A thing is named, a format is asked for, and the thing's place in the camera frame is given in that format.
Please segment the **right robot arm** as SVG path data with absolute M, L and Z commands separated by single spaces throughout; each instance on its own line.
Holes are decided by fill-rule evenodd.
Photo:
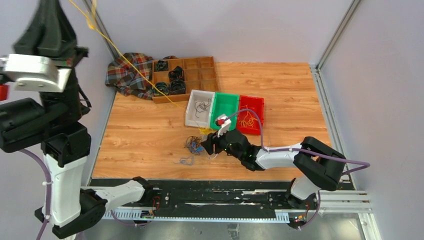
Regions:
M 221 135 L 217 132 L 208 134 L 201 146 L 208 155 L 225 152 L 253 172 L 298 168 L 302 176 L 291 181 L 285 195 L 286 203 L 294 209 L 301 207 L 311 194 L 319 190 L 335 191 L 345 168 L 344 155 L 312 136 L 281 148 L 262 147 L 251 144 L 245 135 L 234 129 Z

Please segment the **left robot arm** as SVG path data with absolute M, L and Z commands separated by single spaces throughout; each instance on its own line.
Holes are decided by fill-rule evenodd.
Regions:
M 84 165 L 92 138 L 80 123 L 91 103 L 79 85 L 76 66 L 89 50 L 57 0 L 41 0 L 14 52 L 0 60 L 0 148 L 37 161 L 45 176 L 44 205 L 34 214 L 60 240 L 73 240 L 105 213 L 153 201 L 142 177 L 107 187 L 84 189 Z

